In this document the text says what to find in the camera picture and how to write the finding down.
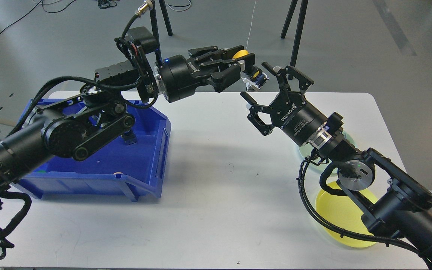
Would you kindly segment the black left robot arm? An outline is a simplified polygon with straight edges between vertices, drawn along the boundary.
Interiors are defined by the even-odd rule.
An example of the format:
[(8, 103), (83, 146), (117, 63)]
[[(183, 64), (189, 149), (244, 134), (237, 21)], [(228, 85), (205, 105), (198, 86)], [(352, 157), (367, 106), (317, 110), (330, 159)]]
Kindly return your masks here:
[(0, 141), (0, 260), (14, 244), (7, 240), (26, 217), (32, 200), (11, 192), (12, 183), (53, 157), (84, 161), (117, 137), (132, 141), (136, 119), (128, 108), (149, 109), (160, 95), (169, 102), (211, 86), (218, 93), (247, 75), (259, 82), (255, 55), (239, 45), (209, 46), (163, 59), (154, 1), (135, 11), (115, 44), (129, 70), (94, 79), (60, 76), (44, 84), (13, 130)]

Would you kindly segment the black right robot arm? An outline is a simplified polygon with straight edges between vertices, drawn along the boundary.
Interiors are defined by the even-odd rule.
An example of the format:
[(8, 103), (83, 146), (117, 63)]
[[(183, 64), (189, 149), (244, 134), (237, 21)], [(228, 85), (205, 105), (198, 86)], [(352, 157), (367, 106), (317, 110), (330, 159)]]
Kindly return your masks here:
[[(249, 104), (247, 118), (263, 135), (280, 128), (298, 146), (313, 147), (297, 178), (300, 197), (311, 217), (340, 237), (410, 250), (432, 270), (432, 193), (377, 150), (361, 151), (350, 143), (342, 133), (342, 116), (334, 112), (327, 117), (305, 98), (312, 79), (292, 66), (262, 65), (277, 78), (280, 92), (268, 106), (241, 92)], [(319, 186), (331, 195), (349, 198), (362, 211), (369, 234), (334, 225), (310, 204), (305, 174), (317, 158), (327, 163)]]

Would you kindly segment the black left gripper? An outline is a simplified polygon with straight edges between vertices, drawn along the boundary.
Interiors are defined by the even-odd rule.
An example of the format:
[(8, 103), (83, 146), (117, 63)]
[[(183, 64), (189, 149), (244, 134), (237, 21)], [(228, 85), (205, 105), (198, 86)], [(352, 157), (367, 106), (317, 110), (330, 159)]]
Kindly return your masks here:
[(169, 103), (190, 97), (197, 87), (208, 84), (214, 91), (223, 92), (245, 75), (236, 60), (238, 58), (242, 57), (245, 64), (256, 66), (255, 54), (247, 55), (242, 45), (233, 48), (192, 48), (188, 54), (188, 59), (182, 55), (165, 58), (162, 66), (155, 67), (159, 92)]

